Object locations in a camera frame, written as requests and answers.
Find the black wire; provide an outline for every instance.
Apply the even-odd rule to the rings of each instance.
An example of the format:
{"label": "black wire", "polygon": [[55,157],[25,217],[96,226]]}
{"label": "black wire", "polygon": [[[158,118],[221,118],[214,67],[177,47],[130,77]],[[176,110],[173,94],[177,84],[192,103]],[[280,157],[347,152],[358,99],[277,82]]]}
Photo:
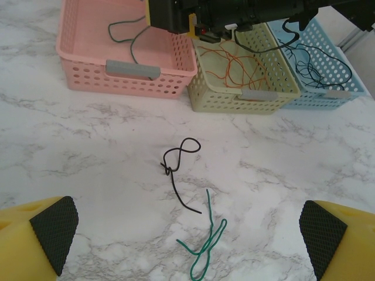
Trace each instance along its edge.
{"label": "black wire", "polygon": [[[343,81],[342,83],[334,83],[334,84],[324,84],[324,83],[322,83],[322,80],[324,80],[326,77],[322,76],[320,74],[320,72],[316,68],[314,68],[314,66],[312,65],[310,52],[308,52],[306,49],[298,48],[298,46],[304,46],[304,47],[307,47],[307,48],[319,50],[320,52],[322,52],[323,54],[325,54],[327,57],[330,57],[331,59],[336,60],[336,61],[340,62],[341,64],[343,64],[348,69],[348,71],[350,73],[349,76],[348,76],[348,78],[347,78],[347,80]],[[345,90],[343,84],[348,83],[350,81],[350,79],[353,78],[352,69],[344,61],[338,59],[337,57],[331,56],[330,54],[328,54],[327,52],[323,51],[319,47],[308,46],[306,44],[298,43],[295,47],[288,46],[287,49],[291,52],[291,56],[289,57],[289,59],[292,56],[294,56],[294,59],[295,59],[295,71],[299,75],[301,75],[303,78],[305,78],[305,79],[311,79],[312,80],[312,82],[310,82],[310,83],[303,82],[306,86],[314,87],[311,84],[316,83],[317,85],[315,86],[315,88],[326,88],[326,87],[340,86],[342,88],[342,90]],[[307,63],[304,62],[304,61],[297,61],[296,55],[293,53],[293,50],[302,50],[302,51],[307,52],[307,54],[309,56],[309,61]],[[306,74],[302,73],[302,71],[304,71],[306,69],[309,72],[310,78],[306,77]],[[311,71],[314,72],[316,76],[318,76],[318,80],[316,78],[313,78]]]}
{"label": "black wire", "polygon": [[237,45],[239,45],[241,48],[245,49],[246,51],[249,51],[249,52],[252,52],[254,54],[263,54],[263,53],[267,53],[267,52],[271,52],[271,51],[276,51],[276,50],[279,50],[281,48],[285,48],[285,47],[288,47],[290,46],[291,44],[293,44],[294,42],[296,42],[298,39],[299,39],[299,33],[296,32],[296,31],[291,31],[290,29],[287,28],[287,23],[289,22],[289,19],[287,19],[283,24],[282,24],[282,29],[287,32],[287,33],[293,33],[294,34],[294,38],[292,40],[290,40],[288,43],[285,43],[281,46],[277,46],[277,47],[274,47],[274,48],[271,48],[271,49],[268,49],[268,50],[264,50],[264,51],[255,51],[255,50],[252,50],[250,49],[249,47],[247,46],[244,46],[242,45],[239,41],[238,41],[238,38],[237,38],[237,32],[238,31],[234,31],[234,41],[236,42]]}
{"label": "black wire", "polygon": [[[183,149],[183,148],[182,148],[182,147],[183,147],[183,144],[184,144],[186,141],[188,141],[188,140],[196,142],[197,145],[198,145],[198,148],[197,148],[196,150],[186,150],[186,149]],[[202,214],[202,212],[197,211],[197,210],[195,210],[195,209],[193,209],[193,208],[188,207],[188,206],[182,201],[182,199],[181,199],[181,197],[180,197],[180,195],[178,194],[177,189],[176,189],[175,179],[173,178],[173,173],[174,173],[174,172],[177,172],[178,169],[180,169],[180,164],[181,164],[181,153],[182,153],[182,152],[186,152],[186,153],[196,153],[196,152],[198,152],[201,148],[202,148],[202,146],[200,145],[200,143],[198,142],[198,140],[193,139],[193,138],[186,138],[186,139],[184,139],[184,140],[182,141],[182,143],[181,143],[181,145],[180,145],[179,148],[172,148],[172,149],[169,149],[167,152],[165,152],[165,153],[164,153],[164,156],[163,156],[163,161],[164,161],[164,163],[160,163],[160,165],[162,165],[162,166],[164,167],[164,169],[165,169],[165,174],[166,174],[167,176],[171,175],[171,180],[172,180],[173,189],[175,190],[175,193],[176,193],[176,195],[177,195],[178,200],[181,202],[181,204],[182,204],[185,208],[187,208],[187,209],[189,209],[189,210],[191,210],[191,211],[193,211],[193,212],[196,212],[196,213],[198,213],[198,214]],[[166,155],[167,155],[169,152],[172,152],[172,151],[174,151],[174,150],[179,150],[179,155],[178,155],[178,163],[177,163],[177,167],[176,167],[175,169],[172,169],[171,167],[168,167],[168,165],[166,164],[165,157],[166,157]]]}

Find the blue basket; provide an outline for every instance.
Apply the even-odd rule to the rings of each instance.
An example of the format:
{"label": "blue basket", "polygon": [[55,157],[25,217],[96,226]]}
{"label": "blue basket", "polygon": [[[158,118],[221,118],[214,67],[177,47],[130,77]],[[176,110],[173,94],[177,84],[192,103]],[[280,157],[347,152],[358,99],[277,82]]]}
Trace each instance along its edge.
{"label": "blue basket", "polygon": [[[294,37],[294,34],[287,33],[282,29],[283,23],[283,20],[276,20],[268,23],[272,34],[279,44],[279,41],[286,43]],[[319,71],[320,75],[324,77],[322,82],[324,84],[330,84],[324,88],[311,87],[310,85],[306,84],[311,83],[312,80],[310,78],[304,78],[295,70],[296,60],[308,63],[308,53],[302,50],[294,50],[293,54],[296,56],[295,60],[294,56],[291,56],[291,52],[288,49],[283,48],[282,52],[289,63],[291,71],[296,78],[299,89],[301,90],[301,97],[293,100],[283,108],[336,109],[348,101],[352,101],[357,97],[367,94],[358,75],[355,73],[343,53],[340,52],[328,38],[327,34],[324,32],[316,19],[312,19],[303,32],[299,31],[298,23],[287,23],[287,28],[298,32],[301,36],[297,42],[291,45],[292,47],[296,47],[298,43],[318,47],[324,50],[324,52],[330,56],[344,61],[350,67],[351,71],[353,72],[353,76],[350,80],[348,80],[350,77],[350,72],[344,64],[338,62],[337,60],[331,59],[317,49],[300,45],[298,48],[304,48],[310,54],[311,64],[317,71]],[[345,81],[347,82],[342,85],[344,89],[338,85],[332,85]]]}

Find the gray basket handle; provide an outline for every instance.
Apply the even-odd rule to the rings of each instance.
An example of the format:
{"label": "gray basket handle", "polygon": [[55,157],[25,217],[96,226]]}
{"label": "gray basket handle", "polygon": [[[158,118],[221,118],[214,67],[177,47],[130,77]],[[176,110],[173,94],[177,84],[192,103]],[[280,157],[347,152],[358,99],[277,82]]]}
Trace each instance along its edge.
{"label": "gray basket handle", "polygon": [[145,66],[143,64],[126,63],[118,60],[107,60],[105,71],[112,75],[132,75],[149,77],[151,79],[159,78],[161,69],[157,66]]}
{"label": "gray basket handle", "polygon": [[326,94],[320,95],[317,97],[319,100],[329,100],[332,98],[350,98],[352,94],[348,91],[336,91],[336,90],[329,90]]}
{"label": "gray basket handle", "polygon": [[241,89],[242,94],[238,97],[240,100],[257,100],[257,101],[275,101],[279,98],[277,92],[256,91],[250,89]]}

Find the yellow basket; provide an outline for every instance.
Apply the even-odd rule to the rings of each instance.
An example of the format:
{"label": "yellow basket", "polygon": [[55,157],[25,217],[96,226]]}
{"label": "yellow basket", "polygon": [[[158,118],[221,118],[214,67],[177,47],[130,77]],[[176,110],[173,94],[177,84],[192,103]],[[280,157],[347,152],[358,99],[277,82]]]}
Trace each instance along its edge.
{"label": "yellow basket", "polygon": [[[264,23],[254,26],[253,31],[238,33],[238,39],[253,50],[262,51],[277,47],[272,33]],[[254,59],[248,58],[242,60],[242,63],[249,73],[258,71],[258,74],[254,76],[254,81],[259,80],[261,76],[266,76],[268,85],[261,81],[255,83],[252,87],[256,90],[251,90],[249,87],[226,87],[223,80],[212,73],[218,76],[225,75],[228,60],[221,58],[215,52],[207,52],[207,49],[222,50],[219,44],[195,40],[198,73],[188,86],[194,111],[272,114],[283,105],[300,97],[301,93],[293,74],[279,50],[253,54],[238,47],[234,42],[226,44],[228,46],[223,46],[226,46],[225,50],[231,54],[236,53],[236,56],[251,56],[257,59],[265,67],[265,70]],[[242,72],[240,66],[237,69],[231,68],[233,79],[241,79]]]}

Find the pink basket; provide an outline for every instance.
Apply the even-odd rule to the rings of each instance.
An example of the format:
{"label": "pink basket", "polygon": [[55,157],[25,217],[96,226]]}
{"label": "pink basket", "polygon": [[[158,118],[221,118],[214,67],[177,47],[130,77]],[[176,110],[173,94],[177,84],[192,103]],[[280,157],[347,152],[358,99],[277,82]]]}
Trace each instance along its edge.
{"label": "pink basket", "polygon": [[[197,73],[192,41],[149,28],[134,44],[113,42],[108,25],[145,15],[140,0],[63,0],[56,50],[72,90],[177,98]],[[114,26],[116,38],[134,38],[146,21]]]}

